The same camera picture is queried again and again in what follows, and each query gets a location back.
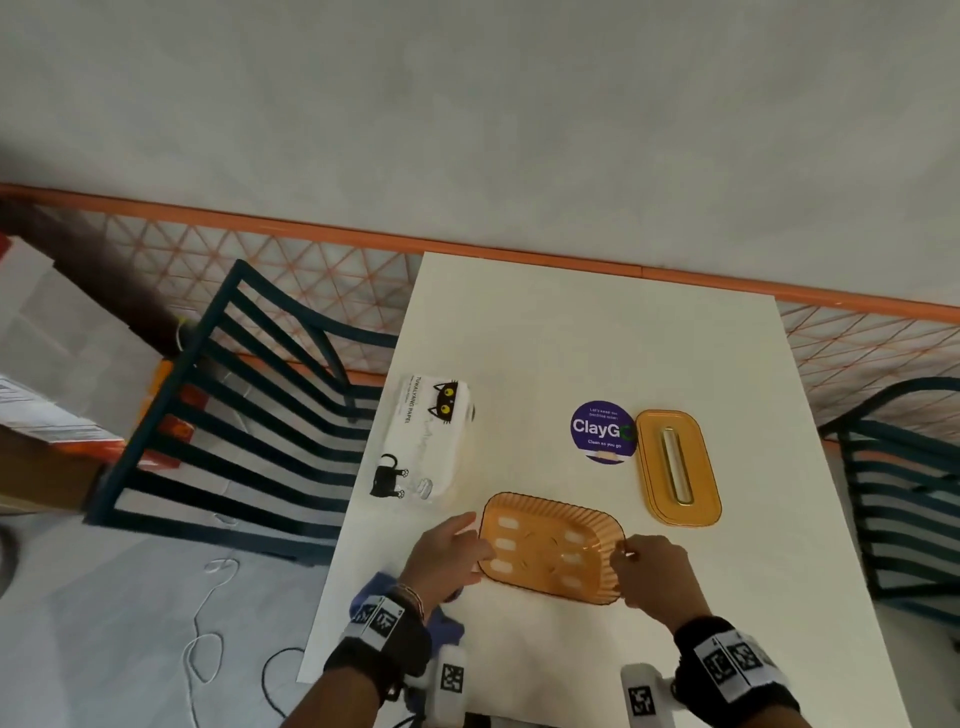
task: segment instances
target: white tissue pack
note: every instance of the white tissue pack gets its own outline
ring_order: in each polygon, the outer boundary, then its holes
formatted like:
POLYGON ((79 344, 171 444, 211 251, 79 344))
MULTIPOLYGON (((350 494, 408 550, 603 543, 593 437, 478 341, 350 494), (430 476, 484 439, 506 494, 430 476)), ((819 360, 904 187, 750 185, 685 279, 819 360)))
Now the white tissue pack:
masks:
POLYGON ((465 382, 422 375, 403 379, 371 494, 417 503, 443 497, 453 485, 472 419, 465 382))

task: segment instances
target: table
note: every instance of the table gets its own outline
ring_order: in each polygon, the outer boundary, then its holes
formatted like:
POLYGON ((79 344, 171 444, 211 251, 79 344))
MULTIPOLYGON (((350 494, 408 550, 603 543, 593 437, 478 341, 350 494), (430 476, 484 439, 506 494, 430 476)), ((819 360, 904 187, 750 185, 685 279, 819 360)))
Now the table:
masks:
MULTIPOLYGON (((423 529, 516 491, 605 511, 629 535, 686 547, 713 610, 777 660, 813 725, 909 723, 796 365, 772 298, 645 279, 428 254, 420 268, 330 566, 299 679, 315 680, 350 599, 399 573, 423 529), (466 381, 476 419, 457 491, 421 512, 369 495, 406 375, 466 381), (688 412, 707 443, 723 516, 666 526, 634 458, 588 459, 571 416, 606 400, 635 416, 688 412)), ((467 626, 468 709, 558 728, 626 726, 622 665, 672 674, 660 625, 490 580, 444 609, 467 626)), ((688 713, 677 725, 701 725, 688 713)))

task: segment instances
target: blue cloth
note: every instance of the blue cloth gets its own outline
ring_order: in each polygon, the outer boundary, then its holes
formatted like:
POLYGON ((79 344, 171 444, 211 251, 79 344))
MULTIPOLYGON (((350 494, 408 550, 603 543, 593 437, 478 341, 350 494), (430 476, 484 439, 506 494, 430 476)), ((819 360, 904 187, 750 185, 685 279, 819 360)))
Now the blue cloth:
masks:
MULTIPOLYGON (((360 605, 364 603, 368 596, 384 595, 392 589, 395 583, 395 576, 383 571, 374 574, 373 578, 367 582, 350 603, 350 618, 353 619, 353 615, 360 609, 360 605)), ((463 624, 445 615, 444 610, 440 607, 433 610, 430 620, 426 623, 426 630, 430 633, 430 642, 432 643, 430 657, 436 657, 440 648, 445 644, 460 644, 460 640, 464 638, 464 632, 466 632, 463 624)))

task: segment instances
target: orange rail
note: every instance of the orange rail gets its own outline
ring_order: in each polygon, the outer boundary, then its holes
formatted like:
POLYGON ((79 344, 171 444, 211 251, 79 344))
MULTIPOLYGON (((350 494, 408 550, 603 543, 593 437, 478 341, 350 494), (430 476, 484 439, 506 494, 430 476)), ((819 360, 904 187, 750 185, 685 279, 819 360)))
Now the orange rail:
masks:
POLYGON ((502 248, 448 243, 442 240, 393 235, 386 232, 334 228, 327 225, 314 225, 289 220, 277 220, 268 217, 253 217, 230 212, 144 203, 137 200, 123 200, 114 197, 85 195, 78 192, 65 192, 40 187, 27 187, 18 184, 0 183, 0 196, 31 202, 37 205, 53 207, 71 207, 92 212, 104 212, 112 215, 128 215, 148 220, 162 220, 183 223, 185 225, 223 228, 227 230, 256 232, 279 237, 292 237, 303 240, 318 240, 328 243, 350 245, 354 248, 372 248, 397 253, 446 253, 468 257, 505 260, 513 263, 544 265, 553 268, 566 268, 591 273, 603 273, 612 276, 626 276, 650 280, 665 280, 686 285, 700 285, 711 288, 725 288, 732 291, 745 291, 774 296, 780 301, 805 303, 829 308, 843 308, 863 313, 876 313, 885 316, 899 316, 905 319, 939 321, 960 325, 960 306, 939 303, 906 301, 884 296, 867 296, 858 293, 831 291, 824 288, 775 283, 764 280, 737 279, 726 276, 712 276, 703 273, 689 273, 667 268, 652 268, 630 263, 614 263, 606 260, 526 253, 502 248))

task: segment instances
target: white controller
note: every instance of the white controller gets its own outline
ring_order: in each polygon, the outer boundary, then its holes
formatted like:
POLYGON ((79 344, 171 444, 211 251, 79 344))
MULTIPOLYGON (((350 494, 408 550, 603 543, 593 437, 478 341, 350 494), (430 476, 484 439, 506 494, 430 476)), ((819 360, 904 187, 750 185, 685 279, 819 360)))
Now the white controller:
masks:
POLYGON ((407 675, 411 688, 426 692, 429 728, 460 728, 467 713, 467 652, 456 644, 445 644, 420 677, 407 675))
POLYGON ((672 682, 645 663, 620 668, 630 728, 674 728, 673 712, 685 707, 673 696, 672 682))

